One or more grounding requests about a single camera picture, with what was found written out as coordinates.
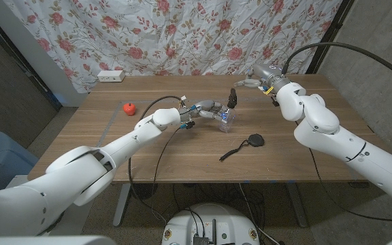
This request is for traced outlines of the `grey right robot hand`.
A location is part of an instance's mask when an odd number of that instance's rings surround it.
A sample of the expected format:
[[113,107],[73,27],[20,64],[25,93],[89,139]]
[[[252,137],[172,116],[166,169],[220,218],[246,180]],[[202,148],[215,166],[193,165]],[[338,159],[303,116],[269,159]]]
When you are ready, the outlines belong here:
[[283,86],[291,81],[282,75],[282,69],[274,65],[253,65],[247,70],[246,78],[234,83],[235,87],[263,87],[264,92],[276,94]]

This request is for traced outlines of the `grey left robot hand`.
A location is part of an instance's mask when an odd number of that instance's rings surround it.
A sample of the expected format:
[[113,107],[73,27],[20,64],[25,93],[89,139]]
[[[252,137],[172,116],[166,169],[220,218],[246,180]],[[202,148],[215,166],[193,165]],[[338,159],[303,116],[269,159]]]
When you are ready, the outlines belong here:
[[204,100],[195,103],[189,108],[181,108],[179,110],[180,120],[182,122],[191,121],[193,118],[203,117],[218,120],[222,123],[229,122],[230,109],[213,100]]

